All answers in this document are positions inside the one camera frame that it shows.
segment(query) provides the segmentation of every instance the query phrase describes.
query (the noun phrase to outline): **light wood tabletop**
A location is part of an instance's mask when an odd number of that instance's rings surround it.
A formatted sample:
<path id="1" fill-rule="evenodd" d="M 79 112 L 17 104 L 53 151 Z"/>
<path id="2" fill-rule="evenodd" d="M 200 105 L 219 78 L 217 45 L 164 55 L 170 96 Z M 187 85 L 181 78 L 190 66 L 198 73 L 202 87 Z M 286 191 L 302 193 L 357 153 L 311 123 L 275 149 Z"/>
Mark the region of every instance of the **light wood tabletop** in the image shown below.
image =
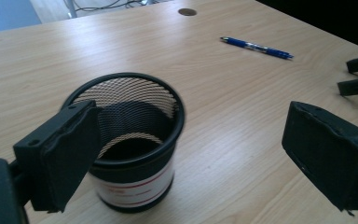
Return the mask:
<path id="1" fill-rule="evenodd" d="M 195 16 L 183 16 L 192 8 Z M 232 36 L 293 60 L 222 43 Z M 0 32 L 0 158 L 55 115 L 66 97 L 103 75 L 138 72 L 170 84 L 186 107 L 167 197 L 139 214 L 105 206 L 86 176 L 63 213 L 30 223 L 358 223 L 340 212 L 282 148 L 291 101 L 358 126 L 358 46 L 253 0 L 175 0 Z"/>

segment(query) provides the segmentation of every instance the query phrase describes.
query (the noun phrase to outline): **cable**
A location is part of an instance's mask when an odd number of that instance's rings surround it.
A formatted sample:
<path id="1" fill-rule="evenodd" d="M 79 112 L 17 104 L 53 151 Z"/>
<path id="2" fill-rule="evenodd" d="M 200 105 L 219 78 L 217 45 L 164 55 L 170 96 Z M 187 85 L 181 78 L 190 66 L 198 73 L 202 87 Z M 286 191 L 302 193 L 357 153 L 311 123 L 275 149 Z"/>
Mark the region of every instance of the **cable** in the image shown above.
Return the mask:
<path id="1" fill-rule="evenodd" d="M 130 7 L 134 7 L 132 4 L 133 3 L 136 3 L 136 4 L 139 4 L 141 6 L 145 6 L 146 4 L 143 4 L 143 0 L 127 0 L 126 3 L 123 3 L 121 5 L 116 5 L 118 2 L 120 2 L 120 0 L 117 0 L 115 1 L 114 3 L 112 4 L 109 4 L 107 6 L 104 6 L 104 7 L 81 7 L 76 0 L 73 0 L 74 1 L 74 4 L 75 6 L 77 7 L 75 9 L 75 11 L 88 11 L 88 12 L 91 12 L 91 11 L 96 11 L 96 10 L 104 10 L 104 9 L 109 9 L 109 8 L 115 8 L 115 7 L 125 7 L 125 8 L 130 8 Z M 68 3 L 66 2 L 66 0 L 63 0 L 63 2 L 65 3 L 66 7 L 68 7 Z M 153 4 L 156 4 L 156 3 L 160 3 L 161 1 L 157 1 L 157 0 L 154 0 L 152 1 Z"/>

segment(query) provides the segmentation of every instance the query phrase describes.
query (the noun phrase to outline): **black mesh pen holder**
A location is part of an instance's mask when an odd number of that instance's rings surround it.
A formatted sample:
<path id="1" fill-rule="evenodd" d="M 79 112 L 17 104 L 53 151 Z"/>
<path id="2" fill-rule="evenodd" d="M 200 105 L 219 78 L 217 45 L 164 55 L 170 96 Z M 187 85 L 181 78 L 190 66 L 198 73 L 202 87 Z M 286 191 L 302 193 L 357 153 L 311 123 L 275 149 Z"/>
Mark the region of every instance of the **black mesh pen holder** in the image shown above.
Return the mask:
<path id="1" fill-rule="evenodd" d="M 159 203 L 173 182 L 173 153 L 184 123 L 178 94 L 144 74 L 98 77 L 78 88 L 63 107 L 94 100 L 103 148 L 89 173 L 99 197 L 120 212 Z"/>

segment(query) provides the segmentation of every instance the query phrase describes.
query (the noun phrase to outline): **hole in desk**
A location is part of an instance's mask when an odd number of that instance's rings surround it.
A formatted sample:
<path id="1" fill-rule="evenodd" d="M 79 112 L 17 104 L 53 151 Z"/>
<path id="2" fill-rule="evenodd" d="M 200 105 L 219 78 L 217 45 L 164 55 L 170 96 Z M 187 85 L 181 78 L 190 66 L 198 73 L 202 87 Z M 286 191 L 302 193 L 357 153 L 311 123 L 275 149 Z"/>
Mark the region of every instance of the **hole in desk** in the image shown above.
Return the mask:
<path id="1" fill-rule="evenodd" d="M 195 16 L 197 15 L 197 11 L 191 8 L 181 8 L 179 9 L 179 14 L 184 16 Z"/>

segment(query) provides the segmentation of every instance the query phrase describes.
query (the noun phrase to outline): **cup rim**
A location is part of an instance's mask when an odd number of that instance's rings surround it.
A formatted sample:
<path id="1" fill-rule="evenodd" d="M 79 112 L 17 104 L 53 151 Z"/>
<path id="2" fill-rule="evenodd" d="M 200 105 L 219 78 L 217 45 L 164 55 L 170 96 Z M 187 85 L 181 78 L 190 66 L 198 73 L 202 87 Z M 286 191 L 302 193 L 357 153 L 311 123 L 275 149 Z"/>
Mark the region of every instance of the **cup rim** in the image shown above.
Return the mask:
<path id="1" fill-rule="evenodd" d="M 99 83 L 105 82 L 106 80 L 121 78 L 121 77 L 135 77 L 135 78 L 146 79 L 158 83 L 160 86 L 168 90 L 170 94 L 172 94 L 173 98 L 176 100 L 176 103 L 178 105 L 177 116 L 176 116 L 176 120 L 174 121 L 173 130 L 168 136 L 168 138 L 161 145 L 151 150 L 150 152 L 145 153 L 142 156 L 126 159 L 126 160 L 117 160 L 117 161 L 97 159 L 93 163 L 93 166 L 97 166 L 101 168 L 112 168 L 112 167 L 124 168 L 128 166 L 133 167 L 145 162 L 153 161 L 154 159 L 164 154 L 167 150 L 174 147 L 174 145 L 176 144 L 176 140 L 179 138 L 179 135 L 185 125 L 185 107 L 182 103 L 179 94 L 170 85 L 168 85 L 161 79 L 142 73 L 133 73 L 133 72 L 115 73 L 115 74 L 109 74 L 102 77 L 94 78 L 93 80 L 83 84 L 82 86 L 77 88 L 73 93 L 71 93 L 64 101 L 61 109 L 64 109 L 68 105 L 71 105 L 80 94 L 82 94 L 84 91 L 88 90 L 89 88 Z"/>

